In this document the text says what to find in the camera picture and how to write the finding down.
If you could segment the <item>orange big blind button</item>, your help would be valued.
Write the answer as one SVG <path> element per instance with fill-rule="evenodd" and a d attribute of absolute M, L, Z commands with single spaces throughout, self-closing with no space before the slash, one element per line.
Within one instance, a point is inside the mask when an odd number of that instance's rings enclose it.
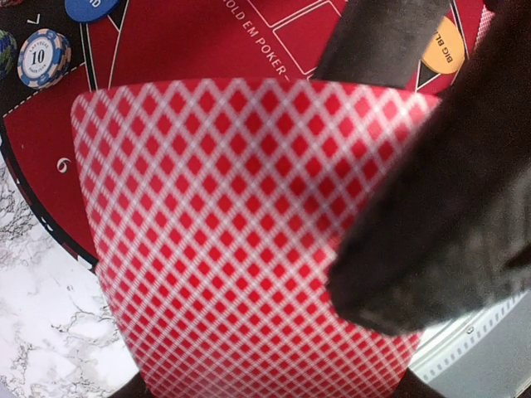
<path fill-rule="evenodd" d="M 421 62 L 437 74 L 455 74 L 465 61 L 465 43 L 457 26 L 443 17 Z"/>

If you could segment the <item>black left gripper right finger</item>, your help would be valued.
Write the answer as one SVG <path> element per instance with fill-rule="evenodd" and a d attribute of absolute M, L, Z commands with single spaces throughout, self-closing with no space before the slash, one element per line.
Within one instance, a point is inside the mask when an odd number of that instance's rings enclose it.
<path fill-rule="evenodd" d="M 407 369 L 397 389 L 393 392 L 393 398 L 443 398 L 443 395 L 421 381 L 410 369 Z"/>

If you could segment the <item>blue chips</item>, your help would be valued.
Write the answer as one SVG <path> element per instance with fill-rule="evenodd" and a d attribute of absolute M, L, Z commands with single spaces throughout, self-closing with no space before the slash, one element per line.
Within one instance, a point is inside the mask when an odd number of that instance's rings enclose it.
<path fill-rule="evenodd" d="M 17 73 L 27 87 L 43 90 L 57 84 L 66 75 L 71 57 L 69 40 L 52 29 L 42 28 L 23 43 Z"/>

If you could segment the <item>green chips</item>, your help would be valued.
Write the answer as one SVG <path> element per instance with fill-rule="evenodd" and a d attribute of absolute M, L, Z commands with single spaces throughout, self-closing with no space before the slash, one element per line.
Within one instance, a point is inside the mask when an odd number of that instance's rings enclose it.
<path fill-rule="evenodd" d="M 18 52 L 17 41 L 12 33 L 1 30 L 0 37 L 0 77 L 3 80 L 13 68 Z"/>

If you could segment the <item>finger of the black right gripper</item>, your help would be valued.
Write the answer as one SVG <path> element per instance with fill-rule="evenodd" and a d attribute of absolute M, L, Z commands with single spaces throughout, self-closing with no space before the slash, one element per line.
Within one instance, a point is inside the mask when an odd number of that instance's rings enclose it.
<path fill-rule="evenodd" d="M 315 80 L 403 89 L 450 9 L 447 1 L 348 1 Z"/>
<path fill-rule="evenodd" d="M 342 319 L 388 336 L 529 290 L 529 2 L 498 6 L 344 237 L 327 288 Z"/>

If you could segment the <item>blue small blind button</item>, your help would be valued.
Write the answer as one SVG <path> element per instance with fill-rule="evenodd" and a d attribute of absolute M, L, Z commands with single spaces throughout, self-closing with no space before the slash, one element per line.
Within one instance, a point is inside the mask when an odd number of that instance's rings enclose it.
<path fill-rule="evenodd" d="M 119 4 L 119 0 L 65 0 L 67 15 L 75 22 L 99 21 L 109 15 Z"/>

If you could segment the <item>red playing card deck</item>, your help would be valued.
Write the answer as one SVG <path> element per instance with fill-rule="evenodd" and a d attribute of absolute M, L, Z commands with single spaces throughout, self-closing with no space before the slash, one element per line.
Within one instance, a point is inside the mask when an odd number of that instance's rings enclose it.
<path fill-rule="evenodd" d="M 389 397 L 420 338 L 338 318 L 344 232 L 437 97 L 201 79 L 79 95 L 95 272 L 157 397 Z"/>

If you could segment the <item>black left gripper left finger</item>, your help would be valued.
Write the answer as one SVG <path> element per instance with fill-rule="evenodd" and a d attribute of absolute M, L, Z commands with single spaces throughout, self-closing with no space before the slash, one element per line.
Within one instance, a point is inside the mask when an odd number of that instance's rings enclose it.
<path fill-rule="evenodd" d="M 141 398 L 145 397 L 145 383 L 142 376 L 137 373 L 123 387 L 111 395 L 111 398 Z"/>

